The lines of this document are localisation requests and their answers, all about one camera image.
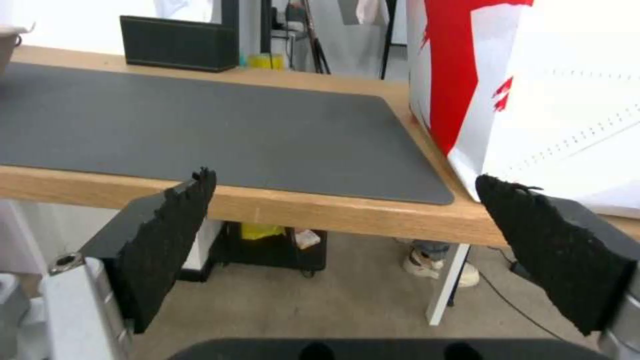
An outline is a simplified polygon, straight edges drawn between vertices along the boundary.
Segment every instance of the white table leg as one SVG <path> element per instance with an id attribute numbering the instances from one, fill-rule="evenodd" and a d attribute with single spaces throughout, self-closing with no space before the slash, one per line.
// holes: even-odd
<path id="1" fill-rule="evenodd" d="M 468 252 L 469 244 L 451 244 L 425 314 L 429 325 L 440 323 Z"/>

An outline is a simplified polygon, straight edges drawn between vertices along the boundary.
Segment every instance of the concrete floor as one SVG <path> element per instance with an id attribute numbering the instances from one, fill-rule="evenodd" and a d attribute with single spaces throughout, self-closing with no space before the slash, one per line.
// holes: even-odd
<path id="1" fill-rule="evenodd" d="M 543 338 L 547 333 L 484 282 L 458 292 L 442 323 L 424 318 L 432 281 L 400 267 L 408 246 L 390 238 L 333 233 L 327 269 L 313 279 L 294 270 L 231 264 L 203 284 L 178 282 L 133 359 L 164 359 L 211 338 Z M 472 247 L 470 262 L 522 311 L 564 339 L 594 348 L 544 292 L 508 272 L 499 252 Z"/>

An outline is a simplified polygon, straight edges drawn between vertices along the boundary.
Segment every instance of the black cable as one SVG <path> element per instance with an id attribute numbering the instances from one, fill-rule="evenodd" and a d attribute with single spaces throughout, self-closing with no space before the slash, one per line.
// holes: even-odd
<path id="1" fill-rule="evenodd" d="M 486 281 L 486 283 L 491 287 L 491 289 L 493 289 L 495 291 L 495 293 L 500 297 L 500 299 L 502 299 L 507 305 L 511 306 L 512 309 L 514 309 L 515 311 L 517 311 L 520 315 L 522 315 L 525 319 L 527 319 L 528 321 L 530 321 L 532 324 L 534 324 L 535 326 L 537 326 L 538 328 L 540 328 L 541 330 L 545 331 L 547 334 L 553 336 L 554 338 L 560 340 L 560 341 L 566 341 L 565 339 L 561 338 L 559 335 L 557 335 L 556 333 L 554 333 L 553 331 L 547 329 L 546 327 L 542 326 L 539 322 L 537 322 L 536 320 L 533 320 L 529 315 L 525 314 L 522 310 L 520 310 L 517 306 L 515 306 L 511 301 L 509 301 L 509 299 L 507 299 L 494 285 L 491 281 L 489 281 L 489 279 L 487 279 L 487 277 L 485 276 L 485 274 L 483 274 L 482 272 L 479 272 L 480 276 L 484 279 L 484 281 Z"/>
<path id="2" fill-rule="evenodd" d="M 293 66 L 293 45 L 294 42 L 289 39 L 289 5 L 291 5 L 291 0 L 287 0 L 287 7 L 284 8 L 284 31 L 285 31 L 285 42 L 284 42 L 284 51 L 287 55 L 287 61 L 289 61 L 289 68 L 293 71 L 296 68 Z"/>
<path id="3" fill-rule="evenodd" d="M 513 265 L 513 263 L 515 262 L 515 261 L 509 259 L 507 254 L 504 253 L 504 250 L 500 249 L 499 247 L 492 247 L 492 246 L 487 246 L 487 247 L 490 250 L 499 251 L 502 254 L 502 257 L 509 263 L 509 266 Z"/>

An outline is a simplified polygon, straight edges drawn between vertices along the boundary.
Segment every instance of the white paper bag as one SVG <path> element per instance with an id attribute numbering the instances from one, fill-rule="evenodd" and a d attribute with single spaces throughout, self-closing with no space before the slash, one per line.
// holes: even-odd
<path id="1" fill-rule="evenodd" d="M 408 0 L 411 109 L 469 194 L 640 218 L 640 1 Z"/>

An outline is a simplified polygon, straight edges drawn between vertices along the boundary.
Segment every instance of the wooden table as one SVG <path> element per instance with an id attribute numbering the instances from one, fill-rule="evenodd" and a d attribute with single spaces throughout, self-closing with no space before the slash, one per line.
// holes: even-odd
<path id="1" fill-rule="evenodd" d="M 406 83 L 259 69 L 234 69 L 221 74 L 211 74 L 128 66 L 121 56 L 41 47 L 20 47 L 16 49 L 12 60 L 78 69 L 382 97 L 454 194 L 454 202 L 451 205 L 438 206 L 219 186 L 209 207 L 209 217 L 462 244 L 453 246 L 449 252 L 447 269 L 444 272 L 447 276 L 441 276 L 438 282 L 441 296 L 438 301 L 432 301 L 432 306 L 429 307 L 432 323 L 434 314 L 437 317 L 435 323 L 440 319 L 437 313 L 442 315 L 445 297 L 449 297 L 457 272 L 468 251 L 468 245 L 506 246 L 484 207 L 467 195 L 446 159 L 413 118 L 409 110 L 409 89 Z M 119 209 L 134 198 L 156 193 L 175 184 L 175 181 L 158 179 L 0 166 L 0 198 L 37 202 Z M 640 240 L 640 221 L 616 217 L 609 217 L 608 220 Z"/>

